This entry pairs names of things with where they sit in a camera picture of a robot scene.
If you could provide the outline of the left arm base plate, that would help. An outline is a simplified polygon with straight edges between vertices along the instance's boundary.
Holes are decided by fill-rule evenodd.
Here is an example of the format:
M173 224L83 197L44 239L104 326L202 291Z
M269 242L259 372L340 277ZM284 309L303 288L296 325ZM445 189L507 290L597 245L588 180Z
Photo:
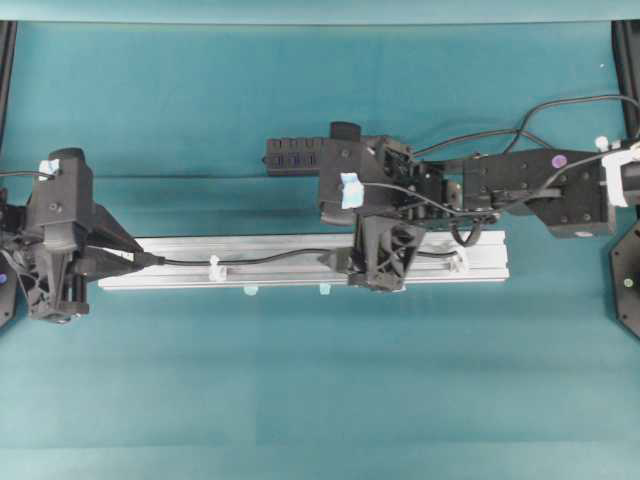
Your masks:
M1 249L1 332L13 327L27 315L27 305L22 288L23 268L6 250Z

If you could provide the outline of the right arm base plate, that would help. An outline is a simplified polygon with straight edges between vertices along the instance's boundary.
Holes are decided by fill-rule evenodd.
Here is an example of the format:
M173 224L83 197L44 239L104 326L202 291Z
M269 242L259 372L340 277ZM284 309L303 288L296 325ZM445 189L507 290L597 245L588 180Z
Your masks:
M639 234L636 221L610 252L616 317L636 338L640 336Z

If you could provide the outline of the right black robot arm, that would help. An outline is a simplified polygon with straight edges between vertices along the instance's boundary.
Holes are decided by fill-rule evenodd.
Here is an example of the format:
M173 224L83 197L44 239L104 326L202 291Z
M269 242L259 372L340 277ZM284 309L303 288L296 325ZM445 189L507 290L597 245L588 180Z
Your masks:
M461 258L505 213L533 215L559 238L608 234L615 208L628 203L623 171L638 160L638 140L428 162L385 137L329 139L321 217L355 231L352 245L319 260L351 286L396 292L418 257Z

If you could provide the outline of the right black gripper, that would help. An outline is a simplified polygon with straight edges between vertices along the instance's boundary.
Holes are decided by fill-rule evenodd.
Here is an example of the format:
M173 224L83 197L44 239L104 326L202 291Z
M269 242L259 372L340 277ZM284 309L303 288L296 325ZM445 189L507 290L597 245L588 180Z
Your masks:
M381 136L376 159L363 173L365 203L356 215L352 248L329 250L318 261L347 273L350 286L401 291L427 224L447 217L443 170L417 161L409 146Z

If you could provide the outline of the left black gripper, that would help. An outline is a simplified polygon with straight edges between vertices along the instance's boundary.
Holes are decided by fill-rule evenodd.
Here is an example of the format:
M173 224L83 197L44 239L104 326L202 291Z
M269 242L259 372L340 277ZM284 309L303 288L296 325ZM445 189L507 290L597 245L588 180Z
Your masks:
M27 208L1 202L1 255L15 271L32 319L67 324L89 313L87 284L136 273L150 255L102 205L94 205L87 231L73 222L27 230Z

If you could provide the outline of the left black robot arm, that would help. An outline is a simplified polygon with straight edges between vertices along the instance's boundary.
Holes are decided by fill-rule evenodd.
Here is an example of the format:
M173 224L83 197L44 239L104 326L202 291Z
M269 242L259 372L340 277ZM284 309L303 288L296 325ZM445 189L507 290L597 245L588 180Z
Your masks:
M160 265L94 200L93 173L76 161L32 172L31 195L1 190L1 256L15 272L31 318L65 324L89 313L88 284Z

